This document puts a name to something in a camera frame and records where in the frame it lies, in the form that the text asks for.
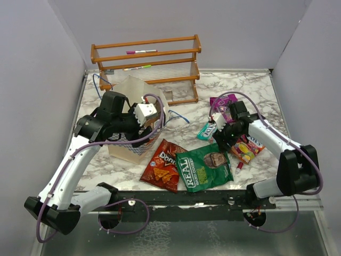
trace pink snack bag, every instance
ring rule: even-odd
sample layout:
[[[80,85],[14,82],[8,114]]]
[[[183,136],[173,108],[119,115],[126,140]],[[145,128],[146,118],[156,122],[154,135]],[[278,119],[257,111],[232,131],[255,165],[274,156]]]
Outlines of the pink snack bag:
[[[209,104],[212,106],[213,102],[215,101],[217,97],[210,97],[209,98]],[[230,114],[229,105],[238,101],[236,95],[234,94],[228,94],[222,98],[220,98],[215,104],[214,104],[214,110],[220,112],[223,117],[225,118],[227,123],[233,122]]]

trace red doritos bag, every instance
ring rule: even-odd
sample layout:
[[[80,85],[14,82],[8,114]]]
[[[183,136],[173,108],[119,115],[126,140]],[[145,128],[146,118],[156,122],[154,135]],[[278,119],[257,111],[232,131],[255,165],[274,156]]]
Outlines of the red doritos bag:
[[[175,164],[175,153],[187,150],[163,140],[147,165],[140,180],[177,193],[179,174]]]

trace green snack bag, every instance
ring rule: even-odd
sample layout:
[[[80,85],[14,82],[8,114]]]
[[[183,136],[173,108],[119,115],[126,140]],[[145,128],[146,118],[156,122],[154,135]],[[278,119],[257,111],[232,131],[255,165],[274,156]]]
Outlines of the green snack bag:
[[[188,192],[233,181],[228,155],[221,153],[216,143],[176,154],[176,166]]]

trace snack bag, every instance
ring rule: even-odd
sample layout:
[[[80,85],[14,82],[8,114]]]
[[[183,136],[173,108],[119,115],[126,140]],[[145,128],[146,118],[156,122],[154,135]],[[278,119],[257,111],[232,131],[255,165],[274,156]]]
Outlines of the snack bag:
[[[209,104],[212,106],[213,102],[215,101],[217,97],[210,97],[209,98]],[[234,103],[238,101],[236,95],[234,94],[228,94],[227,96],[224,96],[220,98],[215,104],[214,109],[219,111],[223,117],[225,118],[227,123],[233,122],[233,119],[230,114],[230,108],[229,105],[231,103]]]
[[[177,153],[176,166],[188,192],[214,188],[233,181],[228,155],[220,153],[217,144]]]
[[[213,133],[217,130],[217,124],[216,123],[209,123],[207,122],[205,126],[200,130],[200,132],[197,135],[197,138],[199,140],[209,140]]]
[[[163,139],[140,180],[177,193],[179,174],[175,166],[175,154],[182,152],[186,150]]]
[[[233,154],[235,154],[239,160],[243,163],[250,163],[259,152],[261,152],[265,147],[258,142],[255,138],[249,135],[242,135],[237,143],[231,148]]]

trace white marble surface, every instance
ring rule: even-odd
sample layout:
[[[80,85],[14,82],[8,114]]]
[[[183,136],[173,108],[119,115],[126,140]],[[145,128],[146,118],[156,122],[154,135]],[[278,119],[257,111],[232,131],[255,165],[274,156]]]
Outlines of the white marble surface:
[[[175,99],[190,98],[193,95],[188,83],[163,84],[159,87],[162,89],[173,88]],[[159,190],[159,188],[139,181],[139,179],[161,140],[166,139],[187,150],[207,145],[208,142],[197,139],[196,135],[207,122],[209,97],[216,97],[226,91],[247,93],[269,122],[286,134],[278,102],[267,73],[204,73],[200,74],[200,80],[197,81],[197,90],[198,103],[170,107],[185,116],[190,124],[182,119],[170,121],[140,165],[110,156],[107,147],[103,146],[90,162],[76,190],[90,190],[100,182],[106,182],[119,190]],[[252,105],[247,100],[244,102],[248,110],[254,113]],[[99,103],[100,100],[93,87],[92,76],[89,75],[78,118],[91,113]],[[229,158],[234,182],[228,182],[213,189],[245,189],[247,184],[274,177],[277,172],[278,161],[267,149],[264,149],[249,165],[244,165],[239,173],[235,172],[239,160],[232,155],[229,155]],[[181,179],[178,190],[186,190]]]

